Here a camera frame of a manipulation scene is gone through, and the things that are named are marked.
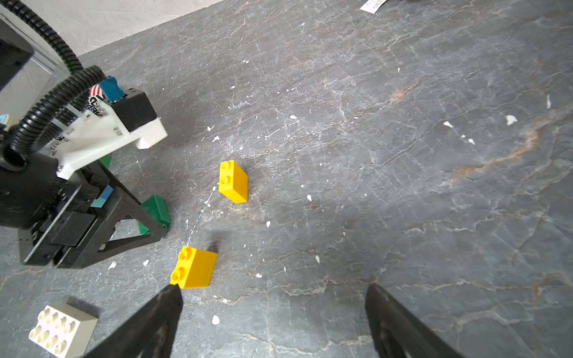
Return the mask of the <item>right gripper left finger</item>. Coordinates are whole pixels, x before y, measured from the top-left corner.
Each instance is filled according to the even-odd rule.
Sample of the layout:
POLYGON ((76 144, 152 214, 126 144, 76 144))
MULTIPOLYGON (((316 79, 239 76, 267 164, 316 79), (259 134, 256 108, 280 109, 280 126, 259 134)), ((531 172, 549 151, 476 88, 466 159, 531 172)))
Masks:
POLYGON ((170 357, 183 298, 168 285, 86 357, 170 357))

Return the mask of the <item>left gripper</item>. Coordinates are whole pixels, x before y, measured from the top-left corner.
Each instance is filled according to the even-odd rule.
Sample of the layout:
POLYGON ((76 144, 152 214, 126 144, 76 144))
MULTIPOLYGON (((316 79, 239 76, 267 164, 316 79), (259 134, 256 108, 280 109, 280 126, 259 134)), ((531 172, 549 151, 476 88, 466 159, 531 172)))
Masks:
POLYGON ((56 160, 32 155, 19 172, 1 169, 1 226, 17 230, 21 264, 83 269, 167 233, 101 161, 69 180, 57 168, 56 160), (103 194, 111 195, 94 207, 103 194))

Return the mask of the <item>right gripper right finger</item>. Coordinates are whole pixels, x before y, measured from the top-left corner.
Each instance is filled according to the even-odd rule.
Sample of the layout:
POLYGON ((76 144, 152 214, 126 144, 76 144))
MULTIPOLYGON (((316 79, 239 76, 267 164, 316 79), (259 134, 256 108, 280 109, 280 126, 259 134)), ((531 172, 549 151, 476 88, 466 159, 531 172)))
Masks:
POLYGON ((461 357, 383 287, 372 283, 365 311, 380 357, 461 357))

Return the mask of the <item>yellow stepped lego brick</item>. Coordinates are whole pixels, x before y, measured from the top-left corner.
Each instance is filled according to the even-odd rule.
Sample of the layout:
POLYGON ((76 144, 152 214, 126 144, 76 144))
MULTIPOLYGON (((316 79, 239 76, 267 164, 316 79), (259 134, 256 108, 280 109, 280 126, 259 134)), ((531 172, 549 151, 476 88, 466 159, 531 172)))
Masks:
POLYGON ((181 289, 208 288, 215 269, 217 253, 184 246, 170 277, 171 285, 181 289))

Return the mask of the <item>white long lego brick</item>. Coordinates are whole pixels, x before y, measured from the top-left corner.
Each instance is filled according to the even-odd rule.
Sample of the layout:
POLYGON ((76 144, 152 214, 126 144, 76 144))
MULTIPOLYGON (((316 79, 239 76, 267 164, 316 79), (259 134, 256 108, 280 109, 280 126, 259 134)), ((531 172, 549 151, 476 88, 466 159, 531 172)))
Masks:
POLYGON ((28 339, 56 357, 81 357, 97 323, 97 317, 68 304, 46 305, 28 339))

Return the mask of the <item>small yellow lego brick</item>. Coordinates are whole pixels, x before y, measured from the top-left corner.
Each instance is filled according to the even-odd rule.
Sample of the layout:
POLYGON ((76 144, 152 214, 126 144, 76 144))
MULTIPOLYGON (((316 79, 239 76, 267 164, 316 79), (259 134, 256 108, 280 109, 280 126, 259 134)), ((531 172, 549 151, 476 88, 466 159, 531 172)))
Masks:
POLYGON ((219 192, 234 204, 248 201, 248 176, 235 161, 220 164, 219 192))

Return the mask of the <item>cyan lego brick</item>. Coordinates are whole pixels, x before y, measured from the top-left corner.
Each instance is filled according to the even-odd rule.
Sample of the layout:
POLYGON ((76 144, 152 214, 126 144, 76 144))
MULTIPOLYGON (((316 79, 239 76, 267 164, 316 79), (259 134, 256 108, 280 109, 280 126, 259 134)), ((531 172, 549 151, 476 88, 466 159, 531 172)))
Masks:
POLYGON ((113 192, 113 187, 107 185, 101 195, 91 204, 91 207, 102 208, 113 192))

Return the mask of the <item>dark green lego brick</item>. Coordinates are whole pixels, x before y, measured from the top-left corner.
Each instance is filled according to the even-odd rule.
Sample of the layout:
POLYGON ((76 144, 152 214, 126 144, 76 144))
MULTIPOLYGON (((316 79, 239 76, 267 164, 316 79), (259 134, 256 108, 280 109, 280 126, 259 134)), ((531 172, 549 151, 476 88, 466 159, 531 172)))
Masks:
POLYGON ((110 155, 105 155, 104 157, 100 158, 99 161, 104 165, 105 168, 110 167, 112 157, 110 155))

